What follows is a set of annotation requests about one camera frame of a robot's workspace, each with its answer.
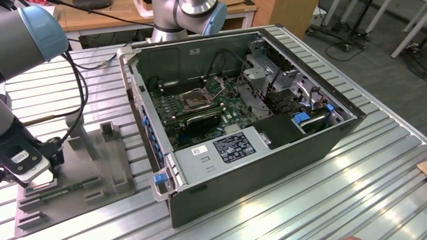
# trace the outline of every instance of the black cable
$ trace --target black cable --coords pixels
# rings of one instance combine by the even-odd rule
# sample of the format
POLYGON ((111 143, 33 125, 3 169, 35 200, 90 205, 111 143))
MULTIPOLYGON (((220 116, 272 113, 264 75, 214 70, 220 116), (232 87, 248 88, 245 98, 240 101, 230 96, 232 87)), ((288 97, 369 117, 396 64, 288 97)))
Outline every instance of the black cable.
POLYGON ((25 2, 25 0, 17 0, 25 7, 29 7, 30 5, 27 4, 27 2, 25 2))
POLYGON ((158 81, 159 77, 158 76, 151 76, 150 78, 147 78, 147 81, 146 81, 146 89, 147 90, 150 89, 150 85, 151 85, 151 80, 153 79, 157 79, 157 81, 158 81))
POLYGON ((277 69, 277 72, 274 73, 273 79, 272 79, 270 83, 268 84, 265 95, 272 91, 280 73, 281 73, 281 71, 280 71, 280 69, 277 69))
POLYGON ((404 54, 404 52, 401 53, 401 58, 402 58, 402 61, 404 61, 404 63, 405 63, 405 67, 406 67, 406 69, 412 72, 412 74, 416 76, 416 77, 418 77, 418 79, 421 79, 422 81, 425 81, 427 82, 427 79, 410 68, 410 65, 409 65, 409 59, 413 59, 414 61, 416 61, 416 64, 422 68, 422 71, 425 72, 425 70, 424 70, 424 66, 420 64, 420 62, 417 62, 417 60, 416 60, 416 58, 413 58, 413 55, 409 53, 409 52, 405 52, 405 54, 404 54))
POLYGON ((326 31, 322 31, 321 29, 316 29, 316 31, 318 31, 321 34, 328 35, 336 39, 338 39, 340 42, 345 42, 345 40, 342 38, 340 38, 338 36, 334 36, 332 34, 329 34, 326 31))
POLYGON ((317 8, 318 8, 318 15, 320 15, 320 18, 321 18, 321 23, 320 23, 320 28, 326 28, 326 25, 325 25, 325 19, 321 15, 321 10, 320 10, 320 0, 318 0, 318 3, 317 3, 317 8))
POLYGON ((82 92, 81 80, 79 80, 81 74, 78 74, 77 67, 74 65, 71 56, 70 56, 67 51, 62 54, 62 57, 69 62, 69 65, 70 65, 70 68, 71 68, 71 71, 73 71, 73 76, 74 76, 74 79, 75 79, 75 82, 77 82, 77 88, 78 88, 78 93, 79 93, 79 108, 78 108, 78 112, 77 112, 77 116, 75 116, 74 122, 70 125, 70 127, 67 128, 65 135, 61 137, 61 139, 58 141, 61 144, 65 142, 66 138, 69 137, 71 131, 74 130, 74 128, 75 128, 75 126, 78 124, 78 120, 79 120, 79 118, 82 116, 82 111, 83 111, 83 108, 85 108, 85 102, 86 102, 86 99, 83 97, 83 92, 82 92))
MULTIPOLYGON (((61 54, 61 57, 69 62, 69 59, 67 59, 67 57, 63 55, 63 54, 61 54)), ((85 80, 85 78, 82 77, 82 75, 81 75, 81 72, 77 70, 77 74, 78 74, 78 77, 79 77, 79 80, 81 80, 81 82, 82 82, 82 86, 83 86, 83 105, 86 105, 86 103, 87 103, 87 100, 89 100, 89 90, 87 90, 87 83, 86 83, 86 80, 85 80)), ((79 107, 75 109, 75 110, 73 110, 73 111, 70 111, 70 112, 66 112, 66 113, 62 113, 62 114, 58 114, 58 115, 53 115, 53 118, 61 118, 61 117, 65 117, 65 116, 67 116, 67 115, 71 115, 71 114, 74 114, 74 113, 77 113, 79 111, 79 107)))
POLYGON ((101 12, 97 12, 97 11, 91 11, 91 10, 89 10, 89 9, 81 8, 81 7, 78 7, 78 6, 74 6, 74 5, 71 5, 71 4, 66 3, 66 2, 62 2, 61 0, 46 0, 46 1, 47 1, 49 3, 57 4, 57 5, 63 5, 63 6, 66 6, 66 7, 70 7, 70 8, 73 8, 73 9, 77 9, 77 10, 79 10, 79 11, 87 12, 87 13, 90 13, 90 14, 101 15, 101 16, 103 16, 103 17, 106 17, 106 18, 118 20, 118 21, 125 22, 125 23, 129 23, 129 24, 138 24, 138 25, 143 25, 143 26, 149 26, 149 27, 153 27, 153 26, 154 26, 154 25, 151 25, 151 24, 149 24, 149 23, 141 23, 141 22, 137 22, 137 21, 129 21, 129 20, 125 20, 125 19, 122 19, 122 18, 110 16, 110 15, 107 15, 107 14, 105 14, 105 13, 101 13, 101 12))
MULTIPOLYGON (((131 44, 131 43, 134 43, 134 42, 133 42, 133 41, 129 41, 126 44, 122 45, 122 47, 127 46, 127 45, 131 44)), ((106 66, 106 65, 114 60, 115 57, 117 57, 117 54, 114 53, 107 60, 101 61, 101 62, 99 62, 95 66, 93 66, 93 67, 81 66, 81 65, 78 65, 78 64, 75 64, 75 63, 74 63, 74 65, 75 65, 78 68, 83 69, 83 70, 99 69, 101 67, 106 66)))
POLYGON ((353 59, 354 56, 357 56, 357 55, 364 51, 364 49, 361 49, 361 50, 360 50, 354 55, 352 55, 349 58, 346 58, 346 59, 337 59, 337 58, 334 58, 334 57, 332 57, 332 56, 329 55, 328 50, 329 50, 330 47, 336 46, 336 45, 340 44, 340 43, 341 43, 341 42, 333 43, 330 46, 328 46, 328 47, 324 49, 325 55, 326 55, 330 59, 333 59, 333 60, 336 60, 336 61, 346 62, 346 61, 349 61, 350 59, 353 59))
POLYGON ((338 17, 337 17, 337 20, 338 20, 338 21, 341 20, 341 17, 342 17, 342 15, 344 15, 344 12, 345 12, 345 10, 346 10, 346 8, 348 8, 348 4, 350 3, 350 1, 352 1, 352 0, 348 0, 348 2, 345 3, 344 9, 341 10, 340 15, 338 15, 338 17))
POLYGON ((420 68, 424 70, 424 72, 427 72, 427 69, 425 69, 425 67, 422 66, 422 64, 418 62, 418 60, 417 60, 413 56, 410 56, 410 58, 413 59, 413 61, 416 62, 416 64, 420 66, 420 68))
POLYGON ((85 36, 89 39, 97 39, 101 36, 101 34, 97 34, 97 36, 85 36))
POLYGON ((98 48, 99 46, 93 44, 93 43, 89 43, 89 42, 81 42, 79 40, 75 40, 75 39, 70 39, 70 38, 66 38, 67 41, 71 41, 71 42, 77 42, 77 43, 81 43, 81 44, 86 44, 86 45, 90 45, 91 47, 94 48, 98 48))
POLYGON ((113 40, 114 40, 114 36, 115 36, 115 32, 111 33, 111 37, 109 42, 105 44, 105 46, 107 46, 109 44, 111 44, 113 40))
MULTIPOLYGON (((222 48, 222 49, 220 49, 220 50, 214 53, 214 57, 213 57, 213 59, 212 59, 210 65, 209 65, 208 70, 206 70, 206 73, 205 73, 205 75, 204 75, 204 79, 206 79, 206 78, 209 77, 209 75, 212 74, 213 64, 214 64, 214 61, 216 61, 216 59, 217 59, 217 57, 218 57, 218 55, 220 55, 221 53, 222 53, 222 54, 224 54, 224 53, 230 53, 230 54, 234 56, 234 58, 238 59, 238 61, 240 61, 246 67, 249 67, 248 64, 246 64, 246 62, 241 59, 241 57, 240 57, 233 51, 222 48)), ((222 61, 221 68, 224 68, 224 66, 225 66, 225 61, 226 61, 225 54, 224 54, 222 56, 224 56, 224 61, 222 61)))

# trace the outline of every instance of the white sticker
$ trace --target white sticker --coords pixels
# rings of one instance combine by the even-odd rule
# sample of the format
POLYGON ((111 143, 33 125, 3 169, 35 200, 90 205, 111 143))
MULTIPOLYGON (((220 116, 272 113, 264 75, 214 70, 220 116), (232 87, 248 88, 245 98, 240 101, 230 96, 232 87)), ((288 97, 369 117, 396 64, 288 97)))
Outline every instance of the white sticker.
POLYGON ((18 154, 15 154, 11 158, 10 158, 10 160, 13 161, 13 163, 19 163, 21 161, 23 161, 25 160, 25 158, 27 158, 29 157, 29 154, 27 154, 27 152, 25 151, 25 150, 22 150, 18 154))
POLYGON ((192 155, 196 156, 196 155, 202 154, 204 152, 206 152, 208 149, 206 149, 206 146, 202 145, 200 147, 196 147, 196 148, 190 149, 190 151, 192 151, 192 155))
POLYGON ((200 53, 200 48, 189 50, 189 55, 194 55, 194 54, 198 54, 198 53, 200 53))

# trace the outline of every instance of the green circuit board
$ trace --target green circuit board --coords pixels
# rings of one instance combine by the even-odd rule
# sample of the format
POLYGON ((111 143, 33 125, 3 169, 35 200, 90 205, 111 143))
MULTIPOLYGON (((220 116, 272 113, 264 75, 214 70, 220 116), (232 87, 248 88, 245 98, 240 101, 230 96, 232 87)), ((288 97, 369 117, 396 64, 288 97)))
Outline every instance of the green circuit board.
POLYGON ((212 105, 216 107, 196 113, 185 114, 185 106, 182 104, 182 98, 180 98, 178 94, 162 96, 159 91, 153 91, 149 93, 150 100, 174 151, 224 136, 226 134, 224 131, 225 127, 237 125, 238 128, 242 129, 246 125, 252 124, 257 120, 253 113, 249 111, 246 104, 237 95, 237 91, 233 88, 234 83, 224 78, 222 85, 224 90, 221 91, 220 84, 213 79, 208 79, 205 90, 210 97, 213 98, 213 96, 220 91, 221 92, 210 101, 212 105), (184 134, 182 124, 180 123, 194 116, 212 112, 221 112, 218 126, 209 129, 205 134, 192 136, 184 134))

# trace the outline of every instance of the power supply label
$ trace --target power supply label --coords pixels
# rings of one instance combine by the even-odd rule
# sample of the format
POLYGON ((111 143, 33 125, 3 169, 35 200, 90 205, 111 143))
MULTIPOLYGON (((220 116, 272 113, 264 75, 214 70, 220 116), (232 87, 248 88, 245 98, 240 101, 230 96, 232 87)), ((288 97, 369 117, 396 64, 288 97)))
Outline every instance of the power supply label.
POLYGON ((226 164, 256 153, 242 132, 214 141, 213 145, 226 164))

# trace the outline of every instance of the slotted aluminum surface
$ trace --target slotted aluminum surface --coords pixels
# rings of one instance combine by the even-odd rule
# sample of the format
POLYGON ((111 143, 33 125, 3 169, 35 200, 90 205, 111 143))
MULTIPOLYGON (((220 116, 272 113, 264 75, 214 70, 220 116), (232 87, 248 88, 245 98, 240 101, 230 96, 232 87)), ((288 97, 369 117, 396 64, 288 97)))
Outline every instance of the slotted aluminum surface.
MULTIPOLYGON (((425 137, 285 29, 265 29, 368 114, 350 136, 322 160, 171 229, 166 205, 151 196, 150 167, 114 60, 103 69, 82 71, 89 85, 85 129, 90 131, 103 121, 119 126, 137 194, 23 239, 427 237, 427 182, 416 168, 427 158, 425 137)), ((77 64, 93 66, 117 47, 74 51, 71 57, 77 64)), ((13 113, 23 122, 78 106, 74 77, 59 57, 11 79, 5 89, 13 99, 13 113)), ((65 129, 63 120, 55 119, 29 131, 45 140, 61 136, 65 129)), ((15 184, 0 183, 0 240, 13 239, 15 191, 15 184)))

